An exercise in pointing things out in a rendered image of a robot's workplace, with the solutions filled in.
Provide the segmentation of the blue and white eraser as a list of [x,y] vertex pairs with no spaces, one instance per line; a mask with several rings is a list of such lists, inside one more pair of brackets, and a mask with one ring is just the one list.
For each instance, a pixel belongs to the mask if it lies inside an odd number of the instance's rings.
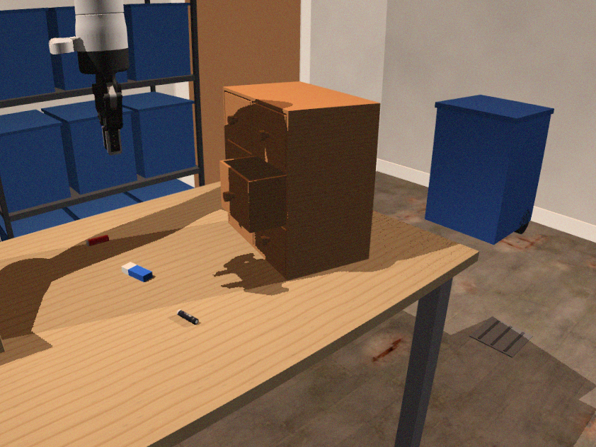
[[142,282],[145,282],[153,277],[152,271],[140,267],[139,265],[136,265],[132,262],[123,265],[122,272]]

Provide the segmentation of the small orange wooden chest of drawers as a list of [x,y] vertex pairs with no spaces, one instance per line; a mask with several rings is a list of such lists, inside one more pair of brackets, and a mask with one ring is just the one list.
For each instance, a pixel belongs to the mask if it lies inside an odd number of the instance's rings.
[[[380,103],[301,81],[223,87],[251,100],[251,150],[286,173],[287,281],[369,259]],[[253,105],[287,114],[287,170],[253,151]]]

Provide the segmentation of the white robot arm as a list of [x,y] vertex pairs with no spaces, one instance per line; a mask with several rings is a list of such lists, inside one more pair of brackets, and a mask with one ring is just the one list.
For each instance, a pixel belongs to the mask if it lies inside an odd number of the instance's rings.
[[51,54],[128,48],[123,0],[74,0],[76,36],[52,38]]

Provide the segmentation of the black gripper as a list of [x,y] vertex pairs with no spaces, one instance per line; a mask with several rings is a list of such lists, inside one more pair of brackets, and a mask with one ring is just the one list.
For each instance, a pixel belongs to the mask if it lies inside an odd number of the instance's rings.
[[101,126],[103,125],[104,147],[111,156],[121,154],[122,89],[120,83],[116,81],[115,74],[126,71],[130,67],[128,48],[95,52],[77,51],[77,54],[79,71],[83,74],[96,75],[96,83],[92,84],[92,91],[98,119]]

